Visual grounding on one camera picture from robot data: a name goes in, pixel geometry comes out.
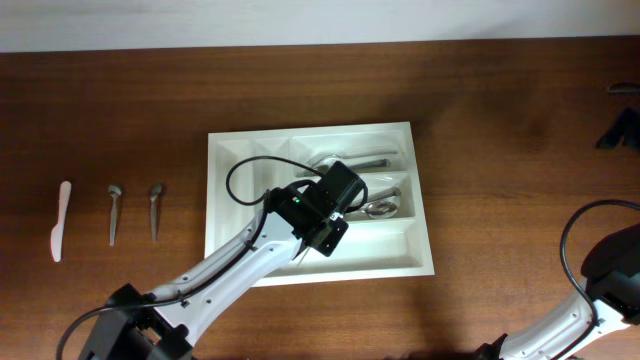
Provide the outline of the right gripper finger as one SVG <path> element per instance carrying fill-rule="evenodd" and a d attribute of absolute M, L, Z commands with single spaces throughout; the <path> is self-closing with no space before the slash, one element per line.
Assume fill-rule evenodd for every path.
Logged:
<path fill-rule="evenodd" d="M 640 150 L 640 127 L 639 127 L 639 116 L 637 114 L 631 114 L 625 117 L 624 121 L 624 131 L 623 131 L 623 145 L 634 150 Z"/>
<path fill-rule="evenodd" d="M 636 110 L 626 108 L 615 120 L 614 124 L 605 132 L 605 134 L 596 142 L 595 147 L 598 149 L 614 149 L 619 144 L 623 145 L 624 119 L 626 116 L 636 114 Z"/>

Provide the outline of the steel fork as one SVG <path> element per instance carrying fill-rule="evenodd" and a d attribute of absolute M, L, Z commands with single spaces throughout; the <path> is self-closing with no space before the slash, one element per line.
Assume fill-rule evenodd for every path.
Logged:
<path fill-rule="evenodd" d="M 364 163 L 348 165 L 348 168 L 352 169 L 353 171 L 356 171 L 356 170 L 365 170 L 365 169 L 372 169 L 372 168 L 387 168 L 390 165 L 391 165 L 391 162 L 388 159 L 378 159 L 378 160 L 367 161 Z M 330 165 L 322 164 L 315 167 L 315 170 L 321 173 L 326 173 L 329 170 L 329 168 L 330 168 Z"/>
<path fill-rule="evenodd" d="M 356 153 L 352 155 L 328 154 L 313 158 L 309 161 L 308 165 L 315 169 L 315 167 L 319 165 L 328 164 L 331 166 L 335 162 L 342 162 L 347 166 L 378 159 L 388 159 L 391 162 L 391 158 L 398 154 L 399 152 L 394 150 Z"/>

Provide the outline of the steel tablespoon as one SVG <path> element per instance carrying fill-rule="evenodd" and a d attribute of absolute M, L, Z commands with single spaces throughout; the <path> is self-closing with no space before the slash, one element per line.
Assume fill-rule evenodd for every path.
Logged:
<path fill-rule="evenodd" d="M 379 200 L 367 204 L 361 212 L 373 220 L 382 220 L 393 217 L 398 211 L 398 206 L 391 201 Z"/>
<path fill-rule="evenodd" d="M 397 187 L 391 187 L 388 189 L 385 189 L 383 191 L 377 192 L 375 194 L 370 194 L 367 197 L 367 203 L 370 202 L 376 202 L 376 201 L 380 201 L 380 200 L 387 200 L 387 199 L 392 199 L 395 197 L 400 197 L 402 195 L 402 192 L 399 188 Z"/>

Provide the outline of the small steel teaspoon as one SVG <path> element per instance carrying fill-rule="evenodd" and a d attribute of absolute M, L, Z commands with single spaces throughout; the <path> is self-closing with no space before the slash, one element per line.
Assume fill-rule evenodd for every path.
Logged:
<path fill-rule="evenodd" d="M 158 232 L 158 203 L 161 195 L 164 191 L 164 185 L 162 183 L 155 184 L 151 187 L 149 193 L 150 199 L 150 225 L 151 225 L 151 239 L 153 243 L 157 242 Z"/>
<path fill-rule="evenodd" d="M 109 226 L 109 245 L 111 247 L 114 247 L 118 224 L 119 200 L 123 195 L 123 189 L 117 184 L 111 184 L 108 186 L 108 193 L 112 199 Z"/>

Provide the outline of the white plastic knife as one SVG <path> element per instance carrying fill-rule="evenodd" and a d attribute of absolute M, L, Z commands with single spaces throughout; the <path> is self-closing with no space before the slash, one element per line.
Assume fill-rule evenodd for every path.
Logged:
<path fill-rule="evenodd" d="M 62 259 L 64 226 L 71 196 L 71 190 L 72 184 L 69 181 L 63 181 L 60 184 L 57 222 L 51 230 L 50 236 L 50 250 L 52 258 L 55 262 L 60 262 Z"/>

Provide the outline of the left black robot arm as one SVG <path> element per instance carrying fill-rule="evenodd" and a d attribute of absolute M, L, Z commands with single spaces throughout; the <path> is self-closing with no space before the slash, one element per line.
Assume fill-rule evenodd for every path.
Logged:
<path fill-rule="evenodd" d="M 96 320 L 83 359 L 189 359 L 213 321 L 256 282 L 313 248 L 330 256 L 348 229 L 345 214 L 368 188 L 342 162 L 268 189 L 254 218 L 231 240 L 173 281 L 145 294 L 126 284 L 71 325 Z"/>

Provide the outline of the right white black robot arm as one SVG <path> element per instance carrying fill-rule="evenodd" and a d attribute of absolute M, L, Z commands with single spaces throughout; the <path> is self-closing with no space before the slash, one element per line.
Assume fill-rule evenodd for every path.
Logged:
<path fill-rule="evenodd" d="M 481 345 L 474 359 L 572 359 L 603 336 L 639 324 L 639 226 L 600 240 L 585 257 L 577 278 L 567 259 L 569 234 L 577 220 L 597 207 L 637 211 L 627 200 L 597 200 L 579 208 L 567 221 L 559 242 L 559 258 L 574 288 L 569 298 L 542 320 L 516 334 L 503 334 Z"/>

